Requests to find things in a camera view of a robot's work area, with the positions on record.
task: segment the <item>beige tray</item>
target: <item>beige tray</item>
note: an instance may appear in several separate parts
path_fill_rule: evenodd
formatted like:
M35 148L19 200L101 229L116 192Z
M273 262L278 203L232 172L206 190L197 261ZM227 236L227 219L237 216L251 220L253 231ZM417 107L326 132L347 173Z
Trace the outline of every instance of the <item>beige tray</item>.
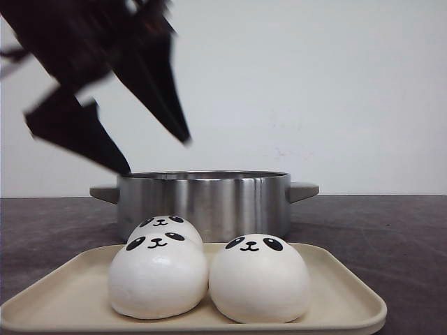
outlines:
M209 260L223 244L206 244ZM1 307L5 333L188 334L373 334L385 322L385 302L326 250L292 244L312 279L309 311L286 324L237 324L216 310L209 297L183 315L136 320L108 303L107 270L122 246L81 253Z

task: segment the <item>gray table surface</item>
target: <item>gray table surface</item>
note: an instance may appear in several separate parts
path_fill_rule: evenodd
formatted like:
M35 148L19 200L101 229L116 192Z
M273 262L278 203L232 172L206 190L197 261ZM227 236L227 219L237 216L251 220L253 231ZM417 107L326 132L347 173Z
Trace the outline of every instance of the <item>gray table surface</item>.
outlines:
M386 301L377 334L447 334L447 197L324 196L292 205L289 242L330 251ZM87 249L122 241L91 198L1 201L1 303Z

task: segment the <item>white backdrop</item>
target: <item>white backdrop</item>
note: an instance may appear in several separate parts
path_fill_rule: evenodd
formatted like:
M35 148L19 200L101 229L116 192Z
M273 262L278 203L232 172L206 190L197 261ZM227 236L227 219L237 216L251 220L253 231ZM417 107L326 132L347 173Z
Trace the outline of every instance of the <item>white backdrop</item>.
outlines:
M447 194L447 1L178 0L183 147L115 78L85 90L134 172L279 170L322 194ZM2 22L2 45L15 42ZM83 196L115 175L31 138L53 81L1 83L3 197Z

